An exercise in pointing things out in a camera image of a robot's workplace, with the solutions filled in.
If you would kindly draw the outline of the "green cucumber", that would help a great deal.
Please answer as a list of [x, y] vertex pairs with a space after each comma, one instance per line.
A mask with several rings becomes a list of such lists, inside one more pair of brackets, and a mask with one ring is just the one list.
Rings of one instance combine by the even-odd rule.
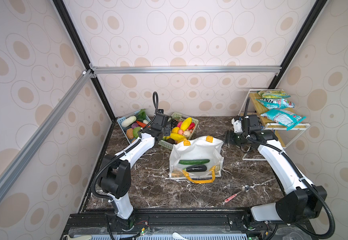
[[210, 162], [209, 159], [200, 159], [200, 160], [180, 160], [179, 164], [181, 165], [205, 165]]

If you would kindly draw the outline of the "white grocery bag yellow handles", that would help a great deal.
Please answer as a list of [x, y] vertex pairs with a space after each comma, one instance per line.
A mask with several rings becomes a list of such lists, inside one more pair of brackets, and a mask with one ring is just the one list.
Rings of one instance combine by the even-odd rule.
[[[175, 145], [170, 155], [171, 180], [188, 180], [194, 184], [208, 184], [221, 177], [224, 157], [221, 155], [223, 141], [212, 136], [185, 140]], [[206, 172], [188, 173], [184, 169], [192, 165], [181, 165], [180, 160], [209, 159]]]

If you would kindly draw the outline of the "dark purple eggplant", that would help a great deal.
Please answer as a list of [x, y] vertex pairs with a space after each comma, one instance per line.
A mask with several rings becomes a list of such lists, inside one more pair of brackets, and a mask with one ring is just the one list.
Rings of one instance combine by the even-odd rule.
[[188, 173], [206, 172], [207, 166], [204, 164], [188, 166], [184, 169]]

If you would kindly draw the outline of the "orange-red carrot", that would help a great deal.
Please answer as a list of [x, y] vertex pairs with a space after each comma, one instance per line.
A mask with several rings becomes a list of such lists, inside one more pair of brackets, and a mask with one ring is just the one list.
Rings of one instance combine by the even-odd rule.
[[145, 128], [147, 125], [143, 122], [136, 121], [136, 123], [139, 125], [139, 127]]

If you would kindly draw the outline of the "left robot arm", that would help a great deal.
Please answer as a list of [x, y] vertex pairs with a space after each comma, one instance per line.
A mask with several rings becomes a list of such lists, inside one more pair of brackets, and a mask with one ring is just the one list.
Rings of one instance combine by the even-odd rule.
[[157, 92], [153, 93], [153, 104], [155, 114], [152, 120], [137, 131], [137, 138], [133, 143], [110, 157], [91, 184], [92, 195], [108, 200], [113, 205], [117, 217], [123, 220], [128, 220], [134, 211], [129, 198], [131, 168], [142, 155], [170, 133], [172, 117], [159, 110]]

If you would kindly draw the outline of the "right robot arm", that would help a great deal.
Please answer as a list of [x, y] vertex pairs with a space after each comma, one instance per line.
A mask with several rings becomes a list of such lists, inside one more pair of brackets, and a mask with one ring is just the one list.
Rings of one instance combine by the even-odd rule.
[[[247, 154], [252, 149], [265, 157], [280, 182], [284, 197], [265, 205], [251, 207], [250, 217], [256, 222], [283, 222], [295, 225], [311, 237], [328, 239], [334, 235], [336, 224], [332, 211], [325, 202], [327, 192], [323, 186], [313, 184], [286, 154], [272, 130], [264, 130], [257, 115], [248, 114], [247, 100], [244, 113], [232, 120], [234, 129], [225, 133], [226, 144], [233, 144]], [[304, 228], [301, 222], [315, 219], [325, 211], [329, 227], [324, 234]]]

